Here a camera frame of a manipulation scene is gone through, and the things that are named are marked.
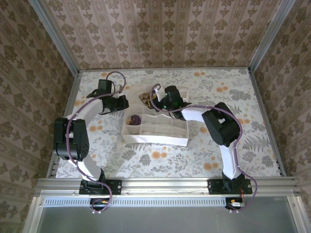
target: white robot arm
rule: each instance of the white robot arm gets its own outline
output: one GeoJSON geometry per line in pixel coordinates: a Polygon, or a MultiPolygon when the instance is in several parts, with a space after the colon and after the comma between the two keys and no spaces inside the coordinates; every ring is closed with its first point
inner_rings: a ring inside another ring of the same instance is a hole
{"type": "Polygon", "coordinates": [[[110,80],[99,80],[98,89],[89,94],[87,98],[112,92],[116,94],[99,98],[89,103],[79,112],[70,125],[70,151],[76,164],[69,159],[65,137],[68,121],[74,114],[66,118],[58,118],[54,123],[54,153],[72,165],[78,166],[85,174],[83,179],[87,181],[105,181],[104,171],[95,164],[88,153],[89,141],[86,131],[88,124],[97,114],[105,115],[128,107],[128,101],[125,96],[119,96],[121,86],[114,86],[114,90],[111,87],[112,82],[110,80]]]}
{"type": "MultiPolygon", "coordinates": [[[[200,108],[187,108],[181,111],[185,120],[195,120],[205,123],[202,117],[202,114],[204,112],[206,112],[206,109],[200,108]]],[[[219,145],[219,148],[222,154],[224,164],[224,175],[231,180],[237,178],[239,175],[241,175],[241,172],[237,170],[232,145],[230,145],[229,147],[227,147],[226,145],[219,145]]]]}

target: aluminum frame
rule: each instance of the aluminum frame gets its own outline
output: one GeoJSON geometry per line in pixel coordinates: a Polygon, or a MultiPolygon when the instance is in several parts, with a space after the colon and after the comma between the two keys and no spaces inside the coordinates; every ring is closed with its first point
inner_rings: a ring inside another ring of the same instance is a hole
{"type": "MultiPolygon", "coordinates": [[[[234,195],[210,195],[207,181],[216,178],[118,178],[122,180],[122,192],[118,198],[176,198],[226,197],[234,195]]],[[[258,197],[288,197],[291,212],[299,233],[310,232],[310,223],[299,195],[294,177],[256,177],[258,197]]],[[[36,232],[41,219],[43,203],[47,197],[80,198],[81,179],[43,178],[38,180],[35,197],[30,207],[24,233],[36,232]]],[[[105,198],[107,195],[92,195],[93,198],[105,198]]]]}
{"type": "Polygon", "coordinates": [[[281,1],[267,31],[265,32],[256,52],[249,64],[249,67],[252,71],[256,71],[260,62],[262,61],[264,55],[266,54],[267,50],[269,49],[271,43],[273,42],[278,30],[282,26],[286,16],[288,15],[289,11],[291,10],[295,0],[283,0],[281,1]]]}
{"type": "Polygon", "coordinates": [[[111,71],[139,71],[139,70],[194,70],[194,69],[243,69],[247,67],[160,67],[160,68],[112,68],[112,69],[81,69],[81,73],[90,73],[90,72],[111,72],[111,71]]]}
{"type": "Polygon", "coordinates": [[[40,0],[29,0],[29,2],[39,16],[40,21],[50,35],[53,43],[56,45],[57,50],[62,55],[72,75],[76,77],[79,73],[79,66],[77,64],[77,61],[74,59],[74,56],[72,56],[72,51],[61,36],[61,33],[58,33],[55,27],[55,23],[49,17],[47,9],[43,6],[43,2],[40,0]]]}

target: brown object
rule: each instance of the brown object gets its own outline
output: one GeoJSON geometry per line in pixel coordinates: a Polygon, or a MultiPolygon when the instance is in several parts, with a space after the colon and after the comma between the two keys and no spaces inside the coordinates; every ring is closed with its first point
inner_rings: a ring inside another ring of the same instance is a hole
{"type": "Polygon", "coordinates": [[[143,93],[140,94],[139,96],[140,101],[147,106],[149,109],[153,109],[151,102],[150,102],[150,94],[149,93],[143,93]]]}

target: storage box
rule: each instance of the storage box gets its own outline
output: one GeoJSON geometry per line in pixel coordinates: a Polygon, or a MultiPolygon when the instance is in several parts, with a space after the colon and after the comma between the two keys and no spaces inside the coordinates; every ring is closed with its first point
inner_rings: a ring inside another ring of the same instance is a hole
{"type": "MultiPolygon", "coordinates": [[[[153,85],[131,86],[129,108],[125,110],[122,136],[126,143],[161,143],[186,146],[189,139],[188,123],[171,118],[168,114],[146,107],[139,99],[142,93],[149,93],[153,85]],[[132,115],[138,115],[140,125],[128,125],[132,115]]],[[[187,87],[177,87],[184,101],[189,100],[187,87]]]]}

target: cable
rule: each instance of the cable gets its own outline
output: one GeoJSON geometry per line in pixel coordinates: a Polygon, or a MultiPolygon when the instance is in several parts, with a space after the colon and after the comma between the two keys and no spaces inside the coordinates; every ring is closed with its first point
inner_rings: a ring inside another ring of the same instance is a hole
{"type": "Polygon", "coordinates": [[[173,118],[173,117],[172,117],[171,113],[169,113],[169,115],[170,115],[170,117],[171,117],[172,119],[177,120],[177,118],[173,118]]]}
{"type": "Polygon", "coordinates": [[[114,82],[112,82],[112,84],[113,84],[113,88],[114,88],[114,91],[113,91],[113,92],[116,92],[116,85],[115,85],[114,82]]]}
{"type": "Polygon", "coordinates": [[[195,105],[195,104],[193,104],[193,105],[187,105],[186,107],[179,108],[179,109],[175,109],[175,110],[171,110],[171,111],[164,111],[164,110],[162,110],[162,109],[159,109],[159,108],[154,104],[154,102],[153,102],[152,97],[153,97],[153,94],[154,94],[154,89],[155,89],[156,87],[161,88],[161,85],[158,83],[158,84],[154,85],[154,86],[151,88],[151,91],[150,91],[150,101],[151,101],[151,105],[153,106],[153,108],[157,109],[157,110],[160,111],[160,112],[174,113],[174,112],[178,112],[178,111],[181,111],[181,110],[184,110],[184,109],[187,109],[187,108],[215,109],[215,110],[217,110],[217,111],[219,111],[219,112],[223,112],[223,113],[227,114],[228,116],[232,117],[232,118],[236,121],[236,123],[238,124],[239,129],[240,129],[240,135],[239,135],[239,137],[237,138],[237,140],[236,140],[236,141],[234,142],[234,144],[233,144],[233,154],[234,154],[234,160],[235,160],[235,163],[236,163],[236,167],[237,167],[237,169],[241,172],[241,174],[243,174],[244,176],[247,176],[248,178],[250,178],[250,179],[255,183],[255,190],[254,190],[254,193],[253,193],[253,196],[252,196],[251,200],[250,200],[244,207],[242,207],[241,209],[239,209],[239,211],[246,209],[246,208],[250,205],[250,203],[254,200],[254,198],[255,198],[255,195],[256,195],[257,189],[258,189],[258,184],[257,184],[257,181],[256,181],[253,177],[251,177],[250,175],[248,175],[248,174],[246,174],[244,171],[242,171],[241,168],[240,168],[240,166],[239,166],[238,153],[237,153],[237,144],[238,144],[238,142],[239,142],[239,140],[241,139],[242,134],[243,134],[243,128],[242,128],[242,125],[241,125],[241,123],[239,122],[239,120],[238,120],[232,113],[230,113],[230,112],[228,112],[228,111],[226,111],[226,110],[224,110],[224,109],[214,107],[214,106],[204,106],[204,105],[195,105]]]}
{"type": "Polygon", "coordinates": [[[91,209],[93,210],[93,213],[95,213],[94,204],[95,204],[95,203],[98,203],[98,202],[103,202],[103,200],[102,200],[102,199],[96,199],[96,200],[94,200],[93,203],[91,204],[91,209]]]}
{"type": "Polygon", "coordinates": [[[242,188],[241,188],[241,196],[242,196],[242,202],[244,202],[244,191],[242,188]]]}
{"type": "Polygon", "coordinates": [[[94,180],[93,178],[91,178],[91,177],[89,177],[88,175],[86,175],[86,174],[79,168],[78,162],[76,162],[76,161],[73,159],[73,157],[72,157],[72,155],[71,155],[71,152],[70,152],[69,132],[70,132],[70,125],[71,125],[73,119],[75,119],[75,118],[79,115],[79,113],[80,113],[87,105],[89,105],[90,103],[92,103],[93,101],[95,101],[95,100],[97,100],[97,99],[99,99],[99,98],[101,98],[101,97],[112,96],[112,95],[115,95],[115,94],[117,94],[117,93],[121,93],[121,92],[122,92],[122,90],[124,89],[124,87],[125,87],[125,85],[126,85],[126,78],[125,78],[125,76],[124,76],[121,72],[119,72],[119,71],[112,71],[112,72],[110,72],[110,73],[107,75],[106,79],[108,79],[108,77],[109,77],[111,74],[113,74],[113,73],[118,73],[118,74],[122,75],[122,77],[123,77],[123,79],[124,79],[124,85],[121,87],[121,89],[120,89],[118,92],[115,91],[115,92],[113,92],[113,93],[109,93],[109,94],[104,94],[104,95],[101,95],[101,96],[97,96],[97,97],[92,98],[92,99],[90,99],[89,101],[87,101],[85,104],[83,104],[83,105],[75,112],[75,114],[72,115],[72,117],[71,117],[71,118],[69,119],[69,121],[68,121],[67,128],[66,128],[66,148],[67,148],[68,157],[69,157],[69,159],[71,160],[71,162],[74,164],[74,166],[77,168],[77,170],[78,170],[83,176],[85,176],[86,178],[88,178],[90,181],[92,181],[92,182],[94,182],[94,183],[101,184],[101,185],[105,186],[105,187],[108,189],[108,191],[109,191],[109,201],[108,201],[108,203],[103,207],[103,209],[101,209],[101,210],[99,210],[99,211],[95,210],[95,209],[93,208],[93,205],[92,205],[91,209],[92,209],[94,212],[103,212],[103,211],[108,207],[108,205],[111,203],[111,200],[112,200],[112,191],[111,191],[111,188],[110,188],[107,184],[105,184],[105,183],[103,183],[103,182],[100,182],[100,181],[94,180]]]}

